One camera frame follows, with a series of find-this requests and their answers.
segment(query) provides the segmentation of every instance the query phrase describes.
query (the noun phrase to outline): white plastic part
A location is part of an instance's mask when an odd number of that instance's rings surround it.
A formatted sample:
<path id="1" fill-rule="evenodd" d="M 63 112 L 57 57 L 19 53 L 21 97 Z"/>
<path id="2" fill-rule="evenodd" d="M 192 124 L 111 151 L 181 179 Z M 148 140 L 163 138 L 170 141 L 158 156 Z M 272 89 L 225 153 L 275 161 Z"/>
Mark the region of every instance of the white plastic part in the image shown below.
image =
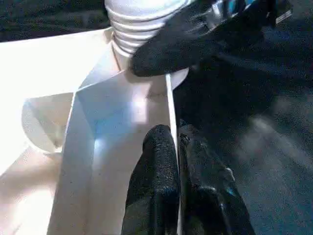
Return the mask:
<path id="1" fill-rule="evenodd" d="M 110 78 L 119 72 L 111 43 L 104 45 L 103 55 L 81 87 Z M 46 155 L 60 154 L 73 93 L 28 99 L 22 109 L 22 128 L 28 144 Z"/>
<path id="2" fill-rule="evenodd" d="M 170 124 L 171 126 L 176 126 L 176 114 L 175 114 L 175 104 L 174 104 L 174 97 L 172 92 L 172 76 L 170 74 L 165 75 L 166 79 L 166 87 L 167 89 L 167 100 L 168 100 L 168 110 L 170 116 Z M 177 136 L 177 128 L 171 128 L 171 135 L 174 140 L 175 144 L 175 151 L 176 151 L 176 160 L 177 160 L 177 168 L 179 170 L 179 158 L 178 158 L 178 136 Z M 181 226 L 181 200 L 179 199 L 179 214 L 178 214 L 178 222 L 177 222 L 177 235 L 182 234 L 182 226 Z"/>
<path id="3" fill-rule="evenodd" d="M 114 40 L 112 40 L 112 48 L 120 70 L 127 70 L 129 68 L 129 62 L 132 55 L 122 50 Z"/>
<path id="4" fill-rule="evenodd" d="M 167 16 L 186 4 L 186 0 L 106 0 L 110 18 L 119 21 L 150 21 Z"/>
<path id="5" fill-rule="evenodd" d="M 1 235 L 46 234 L 60 166 L 30 147 L 18 154 L 0 177 Z"/>
<path id="6" fill-rule="evenodd" d="M 106 53 L 112 28 L 0 43 L 1 84 L 14 99 L 76 91 Z"/>
<path id="7" fill-rule="evenodd" d="M 120 234 L 146 133 L 170 125 L 177 143 L 170 79 L 122 71 L 75 94 L 48 235 Z"/>

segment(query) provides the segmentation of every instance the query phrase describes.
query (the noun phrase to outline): white plastic tray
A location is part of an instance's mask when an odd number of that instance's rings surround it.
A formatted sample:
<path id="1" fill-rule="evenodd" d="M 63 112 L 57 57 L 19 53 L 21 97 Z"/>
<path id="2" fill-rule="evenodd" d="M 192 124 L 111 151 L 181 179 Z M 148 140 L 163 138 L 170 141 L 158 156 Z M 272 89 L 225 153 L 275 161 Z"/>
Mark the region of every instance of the white plastic tray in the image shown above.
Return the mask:
<path id="1" fill-rule="evenodd" d="M 49 235 L 120 234 L 129 179 L 146 133 L 170 125 L 176 136 L 171 75 L 128 71 L 74 96 Z"/>

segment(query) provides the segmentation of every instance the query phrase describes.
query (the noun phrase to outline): dark background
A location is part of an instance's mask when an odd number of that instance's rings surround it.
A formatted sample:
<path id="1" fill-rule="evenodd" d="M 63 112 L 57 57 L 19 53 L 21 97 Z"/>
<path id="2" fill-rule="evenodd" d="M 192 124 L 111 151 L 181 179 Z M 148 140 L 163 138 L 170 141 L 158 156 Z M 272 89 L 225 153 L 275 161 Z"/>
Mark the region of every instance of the dark background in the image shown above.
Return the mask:
<path id="1" fill-rule="evenodd" d="M 292 3 L 263 42 L 193 66 L 174 90 L 178 117 L 233 169 L 259 235 L 313 234 L 313 7 Z"/>
<path id="2" fill-rule="evenodd" d="M 101 0 L 0 1 L 0 42 L 77 33 L 110 26 Z"/>

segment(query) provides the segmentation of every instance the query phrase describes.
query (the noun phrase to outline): white plastic container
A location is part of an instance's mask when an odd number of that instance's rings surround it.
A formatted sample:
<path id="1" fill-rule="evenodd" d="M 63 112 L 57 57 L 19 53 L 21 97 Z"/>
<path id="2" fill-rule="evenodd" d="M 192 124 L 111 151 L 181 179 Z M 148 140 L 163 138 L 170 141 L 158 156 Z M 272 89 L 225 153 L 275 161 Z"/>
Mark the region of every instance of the white plastic container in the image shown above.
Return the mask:
<path id="1" fill-rule="evenodd" d="M 99 31 L 97 36 L 108 35 L 108 33 L 111 34 L 112 31 L 110 29 Z M 119 72 L 111 42 L 105 42 L 103 46 L 103 48 L 99 48 L 99 50 L 102 50 L 103 55 L 95 65 L 96 70 L 91 70 L 84 80 L 80 78 L 76 81 L 75 77 L 66 78 L 77 83 L 77 87 L 73 88 L 73 92 L 79 87 L 97 83 Z M 25 101 L 21 116 L 22 129 L 27 143 L 32 148 L 51 156 L 62 152 L 73 92 L 34 97 Z"/>
<path id="2" fill-rule="evenodd" d="M 170 125 L 176 142 L 171 75 L 128 71 L 74 97 L 49 235 L 118 235 L 131 173 L 146 133 Z"/>

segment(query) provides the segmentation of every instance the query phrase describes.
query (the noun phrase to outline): black glove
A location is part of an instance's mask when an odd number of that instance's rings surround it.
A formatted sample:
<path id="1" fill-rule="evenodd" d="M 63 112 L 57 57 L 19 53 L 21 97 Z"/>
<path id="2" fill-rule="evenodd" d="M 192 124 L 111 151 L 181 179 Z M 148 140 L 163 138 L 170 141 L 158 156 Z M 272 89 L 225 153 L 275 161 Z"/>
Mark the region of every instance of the black glove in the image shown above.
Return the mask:
<path id="1" fill-rule="evenodd" d="M 197 0 L 180 10 L 131 60 L 137 76 L 174 72 L 218 52 L 260 39 L 262 26 L 275 24 L 275 0 Z"/>
<path id="2" fill-rule="evenodd" d="M 255 234 L 232 171 L 192 125 L 179 129 L 179 165 L 185 234 Z"/>
<path id="3" fill-rule="evenodd" d="M 143 141 L 132 173 L 122 235 L 175 235 L 179 209 L 179 174 L 170 128 L 158 125 Z"/>

